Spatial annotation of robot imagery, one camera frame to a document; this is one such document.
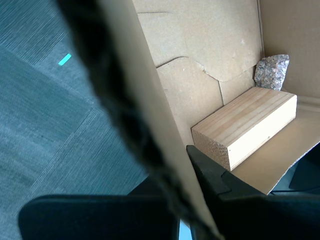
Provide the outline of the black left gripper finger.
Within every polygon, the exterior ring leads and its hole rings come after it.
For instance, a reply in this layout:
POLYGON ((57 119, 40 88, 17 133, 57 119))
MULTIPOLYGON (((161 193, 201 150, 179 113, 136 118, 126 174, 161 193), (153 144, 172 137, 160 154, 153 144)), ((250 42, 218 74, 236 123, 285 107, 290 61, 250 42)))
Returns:
POLYGON ((180 220, 150 177, 127 195, 44 195, 18 213, 24 240, 177 240, 180 220))
POLYGON ((193 145, 187 154, 218 230, 227 240, 318 240, 318 195, 266 195, 193 145))

